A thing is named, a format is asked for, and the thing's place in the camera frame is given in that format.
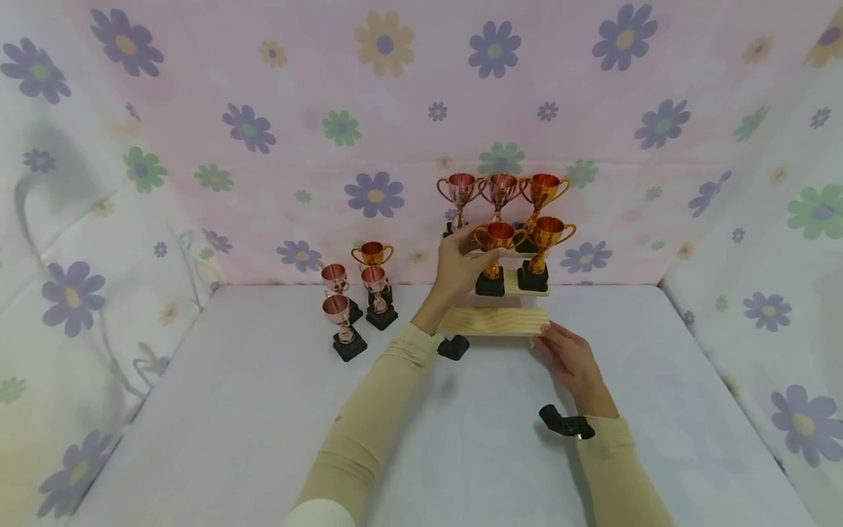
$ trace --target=purple flower print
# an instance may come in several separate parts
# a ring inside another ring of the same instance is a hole
[[[652,148],[661,148],[667,142],[668,138],[675,139],[682,133],[682,127],[690,119],[690,112],[684,111],[688,105],[687,100],[683,100],[674,107],[672,99],[665,99],[662,104],[658,106],[658,111],[648,111],[641,118],[644,126],[635,131],[635,139],[643,139],[641,143],[641,150]]]
[[[318,271],[322,268],[322,254],[317,250],[310,249],[308,242],[303,239],[298,243],[284,241],[283,247],[278,247],[275,252],[283,256],[281,261],[286,264],[296,264],[296,269],[300,272],[305,272],[308,269],[311,271]]]
[[[606,260],[612,257],[612,251],[606,250],[606,242],[601,241],[597,245],[586,242],[580,245],[579,250],[568,249],[565,251],[566,259],[560,265],[568,268],[568,272],[591,272],[595,267],[603,269],[606,267]]]
[[[46,516],[51,510],[56,518],[73,513],[80,498],[108,461],[109,453],[106,449],[110,442],[110,435],[102,435],[99,430],[92,430],[85,436],[81,447],[76,444],[67,447],[62,456],[64,467],[38,487],[41,494],[47,495],[38,508],[39,518]]]
[[[489,77],[494,72],[495,77],[501,78],[507,71],[507,66],[518,64],[518,56],[513,53],[521,47],[521,37],[510,36],[513,23],[507,20],[501,27],[495,26],[491,20],[483,26],[483,36],[474,35],[469,40],[471,48],[476,51],[469,57],[469,66],[480,67],[480,78]]]
[[[366,218],[374,218],[378,212],[392,218],[392,209],[404,206],[404,198],[399,196],[403,190],[404,186],[399,181],[389,182],[386,172],[378,172],[374,180],[369,174],[358,174],[356,185],[346,185],[346,194],[352,197],[348,206],[363,209]]]
[[[544,103],[542,106],[539,106],[539,121],[550,121],[556,117],[558,111],[559,106],[556,103]]]
[[[55,302],[42,318],[44,323],[52,327],[64,322],[64,334],[74,337],[82,330],[82,326],[89,330],[94,326],[95,311],[105,304],[105,298],[93,294],[105,285],[102,275],[88,276],[91,267],[84,261],[75,261],[64,273],[62,266],[51,263],[47,266],[52,280],[41,287],[41,296],[45,300]]]
[[[208,243],[211,244],[214,250],[228,254],[233,249],[232,245],[228,242],[228,238],[220,236],[217,234],[217,231],[203,229],[202,233],[205,234],[205,239],[208,240]]]
[[[46,150],[33,148],[32,152],[24,152],[24,164],[30,167],[33,172],[46,174],[56,168],[56,158],[52,157]]]
[[[0,72],[9,78],[19,78],[20,93],[27,97],[44,95],[44,99],[54,105],[60,100],[59,94],[70,97],[70,88],[64,83],[64,73],[43,49],[38,49],[32,40],[20,39],[20,47],[4,44],[3,52],[15,63],[0,65]]]
[[[228,105],[227,114],[223,114],[225,124],[232,126],[231,137],[246,143],[250,152],[257,148],[262,153],[269,153],[268,144],[275,144],[275,136],[267,130],[270,128],[269,121],[265,117],[255,118],[255,111],[249,105],[244,105],[238,110],[235,105]]]
[[[445,103],[433,103],[433,106],[427,109],[427,116],[434,122],[442,121],[448,116],[448,107]]]
[[[744,316],[748,319],[758,319],[755,327],[760,329],[766,325],[768,331],[775,333],[779,331],[779,325],[790,325],[787,313],[791,312],[791,307],[790,304],[785,304],[784,300],[778,294],[765,297],[756,291],[752,293],[752,298],[744,299],[744,306],[747,308]]]
[[[720,186],[723,184],[724,181],[728,180],[730,177],[732,177],[732,171],[727,170],[723,172],[723,174],[720,176],[720,180],[718,180],[717,183],[715,183],[714,181],[709,181],[700,185],[700,195],[688,202],[688,208],[696,209],[694,213],[691,214],[691,216],[693,216],[694,218],[698,218],[700,215],[702,215],[702,213],[704,213],[708,208],[709,203],[711,203],[711,199],[717,194],[720,194]]]
[[[647,54],[650,45],[646,39],[653,36],[658,28],[656,20],[647,21],[652,12],[652,5],[645,3],[637,11],[627,3],[618,11],[617,23],[604,20],[598,28],[601,40],[591,50],[591,54],[602,57],[600,69],[608,72],[618,65],[622,72],[632,64],[632,57],[641,58]]]
[[[811,127],[816,130],[817,128],[821,127],[825,124],[825,122],[831,117],[831,108],[826,106],[825,108],[820,108],[817,110],[817,113],[813,114],[811,117]]]
[[[105,47],[105,55],[112,62],[122,62],[123,69],[133,77],[140,77],[143,70],[150,77],[158,76],[154,62],[163,62],[164,54],[150,46],[152,33],[142,25],[132,25],[120,9],[111,9],[111,18],[99,9],[91,9],[96,25],[91,26],[94,36]]]
[[[787,398],[774,391],[771,400],[778,412],[771,417],[773,425],[787,432],[785,445],[793,454],[800,449],[805,461],[819,466],[819,455],[829,461],[843,460],[843,447],[835,439],[843,439],[843,421],[832,419],[837,404],[830,397],[808,400],[808,392],[799,384],[787,387]]]

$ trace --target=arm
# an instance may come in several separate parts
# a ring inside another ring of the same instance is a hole
[[[591,489],[597,527],[673,527],[588,341],[558,324],[533,341],[595,431],[594,437],[577,441],[577,452]]]

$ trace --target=rose gold trophy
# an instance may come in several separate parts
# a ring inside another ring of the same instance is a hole
[[[493,222],[502,222],[501,210],[507,203],[521,194],[523,188],[519,186],[518,178],[512,174],[494,174],[488,180],[486,190],[481,192],[483,199],[495,206]]]
[[[442,191],[442,183],[448,184],[447,194]],[[441,178],[436,182],[436,189],[439,191],[439,194],[442,194],[446,200],[453,203],[454,208],[457,209],[457,215],[454,218],[453,224],[452,222],[448,222],[448,226],[442,234],[443,238],[453,234],[455,230],[461,229],[465,226],[463,209],[469,202],[473,201],[483,192],[483,189],[486,188],[486,184],[486,180],[478,180],[473,175],[462,172],[458,174],[451,174],[447,179]]]
[[[322,283],[333,294],[345,294],[350,287],[346,276],[346,268],[340,264],[330,264],[322,268]],[[348,310],[348,323],[354,325],[363,316],[362,309],[357,302],[348,298],[351,307]]]
[[[363,337],[357,333],[348,321],[351,303],[348,297],[341,294],[327,294],[322,302],[322,312],[332,324],[337,324],[340,330],[334,335],[334,349],[343,361],[348,362],[363,352],[368,346]]]
[[[363,285],[371,293],[369,306],[366,309],[366,320],[369,324],[383,331],[398,318],[398,313],[392,306],[391,299],[387,301],[384,293],[390,290],[386,282],[386,271],[381,266],[361,266],[360,278]]]

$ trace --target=floral fabric backdrop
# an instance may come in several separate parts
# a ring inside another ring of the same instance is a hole
[[[841,27],[843,9],[808,55],[776,135],[757,163],[712,187],[704,234],[664,280],[824,527],[843,517],[843,48],[823,52]]]

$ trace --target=green flower print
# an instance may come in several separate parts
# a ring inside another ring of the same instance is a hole
[[[594,181],[597,172],[598,168],[591,159],[577,159],[576,163],[569,164],[565,169],[565,175],[571,180],[571,185],[580,189]]]
[[[350,147],[354,146],[354,140],[360,138],[360,132],[357,131],[357,119],[352,119],[348,112],[343,110],[339,114],[331,110],[328,112],[328,118],[322,120],[322,126],[325,127],[325,137],[334,140],[334,144],[341,147],[347,144]]]
[[[4,380],[0,384],[0,402],[6,403],[7,405],[11,404],[12,401],[20,399],[20,395],[25,390],[26,386],[24,386],[23,379],[12,377],[11,379]]]
[[[227,170],[220,170],[215,164],[199,165],[199,171],[194,174],[202,186],[210,186],[214,192],[231,191],[234,182],[231,181]]]
[[[296,191],[296,201],[299,203],[310,203],[313,200],[313,197],[310,195],[310,192],[307,191]]]
[[[162,186],[167,175],[167,169],[158,164],[158,156],[154,153],[143,153],[138,147],[129,148],[128,153],[123,154],[123,163],[129,170],[126,175],[129,181],[134,181],[138,192],[153,191],[154,186]]]
[[[662,196],[662,187],[660,186],[651,186],[644,192],[644,199],[651,202],[655,199],[658,199]]]
[[[806,186],[799,193],[802,200],[790,202],[787,220],[791,229],[804,229],[805,239],[817,239],[823,233],[831,239],[843,238],[843,186],[826,185],[821,192]]]
[[[524,152],[518,151],[516,143],[508,143],[505,147],[503,143],[495,143],[489,152],[480,154],[480,161],[483,162],[479,168],[481,174],[521,174],[519,163],[524,161]]]
[[[769,106],[761,106],[755,112],[744,117],[740,126],[735,128],[734,136],[738,139],[738,143],[743,143],[752,137],[752,134],[761,126],[761,122],[767,117],[767,112],[770,111]]]

